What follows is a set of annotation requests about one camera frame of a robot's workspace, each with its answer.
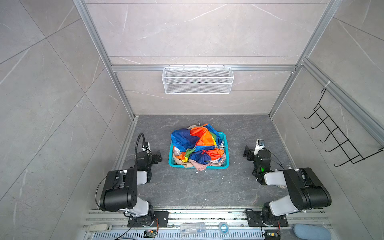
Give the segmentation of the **beige shorts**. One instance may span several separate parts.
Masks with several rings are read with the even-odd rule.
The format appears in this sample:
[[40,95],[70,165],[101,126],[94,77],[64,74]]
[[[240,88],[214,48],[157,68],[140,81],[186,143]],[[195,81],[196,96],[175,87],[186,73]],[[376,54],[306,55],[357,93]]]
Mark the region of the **beige shorts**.
[[192,163],[189,163],[189,162],[183,162],[182,160],[176,158],[175,156],[173,156],[173,161],[174,161],[174,165],[177,165],[177,166],[181,166],[181,167],[184,167],[184,168],[193,168],[194,165]]

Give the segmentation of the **small circuit board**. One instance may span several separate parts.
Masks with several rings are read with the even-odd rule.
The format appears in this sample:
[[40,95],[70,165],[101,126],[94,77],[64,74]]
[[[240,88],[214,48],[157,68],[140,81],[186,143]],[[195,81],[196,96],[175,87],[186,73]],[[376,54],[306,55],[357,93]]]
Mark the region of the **small circuit board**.
[[157,230],[148,230],[148,231],[144,231],[143,237],[144,238],[153,238],[154,239],[157,235],[158,235],[158,231]]
[[265,240],[280,240],[281,235],[276,230],[265,230],[264,231],[264,238],[265,238]]

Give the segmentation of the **small circuit board right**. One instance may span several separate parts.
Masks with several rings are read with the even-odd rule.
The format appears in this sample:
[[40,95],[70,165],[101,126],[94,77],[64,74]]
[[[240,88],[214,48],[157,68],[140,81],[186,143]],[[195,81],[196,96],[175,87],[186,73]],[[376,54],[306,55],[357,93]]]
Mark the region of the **small circuit board right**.
[[276,230],[265,230],[264,231],[264,238],[265,238],[265,240],[280,240],[281,235]]

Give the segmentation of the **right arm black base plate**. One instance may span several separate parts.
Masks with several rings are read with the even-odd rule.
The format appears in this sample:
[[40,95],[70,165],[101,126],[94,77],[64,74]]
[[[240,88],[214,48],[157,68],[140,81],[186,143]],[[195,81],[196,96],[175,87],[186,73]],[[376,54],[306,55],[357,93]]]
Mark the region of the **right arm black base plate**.
[[263,211],[245,210],[249,227],[288,227],[289,223],[285,216],[269,216]]

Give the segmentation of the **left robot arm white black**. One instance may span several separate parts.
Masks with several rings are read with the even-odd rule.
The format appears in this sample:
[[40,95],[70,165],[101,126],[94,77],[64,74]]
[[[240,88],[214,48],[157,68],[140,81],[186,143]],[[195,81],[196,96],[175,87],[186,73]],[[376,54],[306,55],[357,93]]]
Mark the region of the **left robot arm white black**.
[[122,212],[129,221],[143,227],[159,223],[153,205],[138,196],[138,186],[150,183],[152,165],[162,161],[160,154],[153,154],[150,143],[140,133],[134,151],[134,166],[126,170],[109,171],[101,180],[100,197],[95,193],[95,202],[104,212]]

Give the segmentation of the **blue grey cloth bundle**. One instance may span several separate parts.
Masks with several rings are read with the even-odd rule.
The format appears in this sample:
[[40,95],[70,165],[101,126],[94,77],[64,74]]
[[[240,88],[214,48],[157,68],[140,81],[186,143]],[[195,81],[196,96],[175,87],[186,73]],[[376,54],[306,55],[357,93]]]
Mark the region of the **blue grey cloth bundle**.
[[293,227],[295,235],[303,240],[331,240],[332,235],[324,227],[296,224]]

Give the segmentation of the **rainbow striped shorts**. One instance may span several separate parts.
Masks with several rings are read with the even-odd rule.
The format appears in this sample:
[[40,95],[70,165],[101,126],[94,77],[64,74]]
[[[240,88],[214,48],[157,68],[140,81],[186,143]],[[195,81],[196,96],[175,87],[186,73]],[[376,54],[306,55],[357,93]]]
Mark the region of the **rainbow striped shorts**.
[[220,166],[224,159],[223,140],[209,124],[175,130],[171,133],[171,142],[173,156],[185,163],[194,160],[203,165]]

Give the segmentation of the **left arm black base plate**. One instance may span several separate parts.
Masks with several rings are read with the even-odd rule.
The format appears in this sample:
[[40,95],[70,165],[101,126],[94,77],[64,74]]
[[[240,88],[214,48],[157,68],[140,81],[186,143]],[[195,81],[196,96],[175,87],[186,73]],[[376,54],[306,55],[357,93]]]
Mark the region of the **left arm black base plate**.
[[127,227],[156,228],[159,226],[160,228],[165,228],[168,226],[169,213],[168,211],[155,211],[143,217],[130,216]]

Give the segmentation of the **clear plastic bottle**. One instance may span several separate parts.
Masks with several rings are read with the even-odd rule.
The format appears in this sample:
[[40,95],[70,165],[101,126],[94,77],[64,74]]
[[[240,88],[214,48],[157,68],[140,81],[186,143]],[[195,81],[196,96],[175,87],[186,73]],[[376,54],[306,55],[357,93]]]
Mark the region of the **clear plastic bottle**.
[[182,235],[203,234],[205,232],[205,223],[184,223],[180,225],[180,233]]

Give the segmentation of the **clear tape roll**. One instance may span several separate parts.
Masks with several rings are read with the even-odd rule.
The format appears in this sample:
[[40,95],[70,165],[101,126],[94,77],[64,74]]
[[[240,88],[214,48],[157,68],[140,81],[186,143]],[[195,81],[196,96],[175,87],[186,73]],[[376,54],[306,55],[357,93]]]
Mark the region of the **clear tape roll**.
[[219,223],[218,230],[221,235],[227,235],[229,233],[229,226],[226,223],[221,222]]

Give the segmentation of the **small circuit board left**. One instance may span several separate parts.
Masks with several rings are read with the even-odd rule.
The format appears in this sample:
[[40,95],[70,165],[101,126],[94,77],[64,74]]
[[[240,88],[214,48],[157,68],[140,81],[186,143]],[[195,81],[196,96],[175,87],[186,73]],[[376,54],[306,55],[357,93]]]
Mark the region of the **small circuit board left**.
[[157,230],[148,230],[148,231],[144,231],[143,237],[144,238],[153,238],[154,239],[157,235],[158,235],[158,231]]

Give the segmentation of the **teal plastic laundry basket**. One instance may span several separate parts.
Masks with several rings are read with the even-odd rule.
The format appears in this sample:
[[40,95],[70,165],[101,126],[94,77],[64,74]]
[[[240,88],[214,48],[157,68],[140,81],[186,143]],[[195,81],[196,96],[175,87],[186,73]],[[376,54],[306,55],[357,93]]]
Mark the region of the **teal plastic laundry basket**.
[[[228,141],[227,141],[227,136],[225,133],[223,132],[218,132],[219,136],[220,136],[220,139],[223,140],[223,147],[224,147],[224,159],[222,160],[222,164],[220,166],[209,166],[207,165],[206,169],[210,169],[210,170],[225,170],[229,167],[230,163],[229,163],[229,160],[230,160],[230,156],[229,156],[229,149],[228,149]],[[176,164],[175,160],[173,159],[173,149],[174,149],[174,145],[173,143],[171,142],[171,146],[170,146],[170,151],[169,151],[169,160],[168,160],[168,163],[169,165],[172,167],[172,168],[179,168],[179,169],[185,169],[185,168],[194,168],[194,166],[191,166],[191,167],[185,167],[184,165],[179,165],[179,164]]]

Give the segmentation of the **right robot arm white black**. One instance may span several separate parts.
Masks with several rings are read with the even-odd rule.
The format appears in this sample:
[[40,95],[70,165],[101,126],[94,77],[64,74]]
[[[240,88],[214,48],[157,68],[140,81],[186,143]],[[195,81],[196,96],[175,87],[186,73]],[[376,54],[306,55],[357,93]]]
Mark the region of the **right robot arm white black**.
[[251,150],[245,147],[243,157],[254,164],[252,172],[263,186],[285,187],[288,195],[266,202],[261,211],[262,223],[267,226],[281,224],[289,214],[329,207],[332,198],[320,179],[310,168],[271,169],[271,152],[266,148]]

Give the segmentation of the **pink shorts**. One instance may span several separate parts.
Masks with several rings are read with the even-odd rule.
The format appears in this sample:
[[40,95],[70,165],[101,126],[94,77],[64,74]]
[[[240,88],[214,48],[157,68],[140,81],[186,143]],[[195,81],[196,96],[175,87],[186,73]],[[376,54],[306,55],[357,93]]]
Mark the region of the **pink shorts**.
[[206,168],[207,168],[207,165],[203,165],[203,164],[200,164],[194,160],[189,160],[189,163],[191,163],[193,165],[193,167],[198,171],[198,172],[201,172],[201,171],[204,171]]

